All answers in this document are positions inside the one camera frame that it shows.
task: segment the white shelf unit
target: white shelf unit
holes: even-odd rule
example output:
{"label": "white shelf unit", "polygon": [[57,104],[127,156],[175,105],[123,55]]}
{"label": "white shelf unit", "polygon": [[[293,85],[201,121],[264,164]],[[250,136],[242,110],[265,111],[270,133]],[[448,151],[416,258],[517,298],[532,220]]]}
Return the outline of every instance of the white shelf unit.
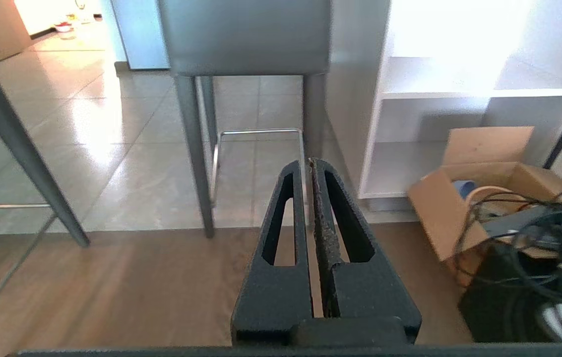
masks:
{"label": "white shelf unit", "polygon": [[333,0],[326,98],[373,207],[401,208],[452,128],[533,125],[541,165],[562,131],[562,1]]}
{"label": "white shelf unit", "polygon": [[385,64],[381,99],[430,99],[463,97],[562,96],[562,78],[509,58],[492,75],[478,75],[485,68],[452,66],[448,59],[391,57]]}

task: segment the chair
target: chair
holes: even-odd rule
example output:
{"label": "chair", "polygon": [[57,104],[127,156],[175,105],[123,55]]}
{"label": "chair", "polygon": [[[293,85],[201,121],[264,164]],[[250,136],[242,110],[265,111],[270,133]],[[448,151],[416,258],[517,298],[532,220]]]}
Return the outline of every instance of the chair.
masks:
{"label": "chair", "polygon": [[[330,0],[160,0],[162,30],[175,79],[197,198],[208,238],[224,135],[298,133],[305,155],[321,156],[324,74],[329,66]],[[214,75],[302,75],[303,128],[224,131],[217,135]],[[201,77],[213,180],[208,185],[195,77]]]}

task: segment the cable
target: cable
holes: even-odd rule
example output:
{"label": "cable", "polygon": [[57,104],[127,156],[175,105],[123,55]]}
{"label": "cable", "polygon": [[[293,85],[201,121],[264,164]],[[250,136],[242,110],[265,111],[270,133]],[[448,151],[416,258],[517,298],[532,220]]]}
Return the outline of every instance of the cable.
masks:
{"label": "cable", "polygon": [[[512,195],[514,197],[522,197],[523,199],[499,199],[494,198],[495,196],[505,194]],[[496,192],[484,197],[480,201],[476,202],[471,206],[469,212],[465,217],[464,228],[460,237],[458,237],[457,243],[455,245],[455,255],[453,256],[455,269],[457,274],[466,274],[471,276],[473,280],[476,280],[481,285],[477,286],[487,286],[487,285],[499,285],[501,287],[516,288],[516,287],[529,287],[531,290],[549,298],[553,301],[562,302],[562,202],[560,198],[562,197],[562,192],[557,194],[549,201],[541,201],[533,197],[524,196],[521,194],[516,194],[515,192]],[[504,244],[509,247],[508,255],[510,257],[510,262],[515,271],[517,271],[517,277],[507,278],[503,280],[492,280],[482,276],[477,276],[476,274],[465,271],[460,265],[459,253],[463,251],[465,237],[472,225],[478,221],[481,213],[481,206],[488,202],[514,202],[514,203],[524,203],[520,206],[518,210],[524,209],[528,206],[543,206],[546,208],[546,212],[537,217],[533,221],[526,224],[523,228],[519,229],[516,233],[508,233],[506,235],[500,235],[499,237],[489,237],[487,242],[493,242],[493,244]],[[531,237],[526,235],[526,230],[532,226],[539,227],[540,234],[538,237]],[[524,267],[521,265],[519,260],[519,253],[525,249],[534,247],[540,237],[544,234],[548,234],[558,240],[558,267],[556,271],[549,275],[538,275],[532,276],[528,274]],[[500,237],[512,237],[510,245],[505,242],[498,242],[497,239]]]}

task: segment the box flap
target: box flap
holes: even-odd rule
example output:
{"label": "box flap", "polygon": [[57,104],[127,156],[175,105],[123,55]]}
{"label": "box flap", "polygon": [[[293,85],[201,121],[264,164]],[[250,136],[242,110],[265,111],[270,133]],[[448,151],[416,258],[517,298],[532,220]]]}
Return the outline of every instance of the box flap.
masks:
{"label": "box flap", "polygon": [[562,192],[562,178],[550,170],[519,164],[506,187],[542,201],[549,201]]}
{"label": "box flap", "polygon": [[521,161],[533,126],[485,126],[452,129],[444,165]]}
{"label": "box flap", "polygon": [[[420,217],[420,222],[440,260],[455,254],[455,244],[464,228],[469,210],[453,187],[444,170],[428,174],[408,190],[408,197]],[[488,238],[476,222],[468,231],[463,249],[469,249]]]}

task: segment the bar stool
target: bar stool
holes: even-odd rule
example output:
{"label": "bar stool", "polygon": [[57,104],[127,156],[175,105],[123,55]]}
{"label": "bar stool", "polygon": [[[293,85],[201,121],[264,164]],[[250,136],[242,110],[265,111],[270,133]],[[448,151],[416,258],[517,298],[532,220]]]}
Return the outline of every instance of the bar stool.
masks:
{"label": "bar stool", "polygon": [[9,100],[5,96],[0,86],[0,138],[8,147],[18,164],[23,168],[25,174],[34,183],[38,191],[44,197],[46,203],[19,204],[8,203],[0,204],[0,210],[22,209],[22,208],[51,208],[52,214],[49,216],[42,228],[38,230],[36,237],[30,242],[25,252],[15,264],[11,266],[0,282],[0,292],[5,287],[9,279],[25,261],[29,253],[36,248],[36,244],[43,237],[43,233],[52,224],[56,217],[65,225],[71,237],[76,243],[86,248],[89,246],[82,226],[78,222],[76,215],[71,210],[67,200],[63,196],[61,189],[54,181],[54,177],[47,169],[45,162],[34,147],[34,144],[27,135],[27,131],[18,119],[18,115],[12,108]]}
{"label": "bar stool", "polygon": [[[201,217],[206,237],[211,238],[214,235],[212,206],[223,136],[298,134],[303,185],[306,185],[305,156],[321,156],[331,4],[330,0],[159,0],[158,5]],[[217,135],[214,75],[302,75],[303,128],[231,130]],[[209,142],[213,149],[211,185],[206,174],[195,77],[201,77]],[[303,187],[303,200],[306,196]]]}

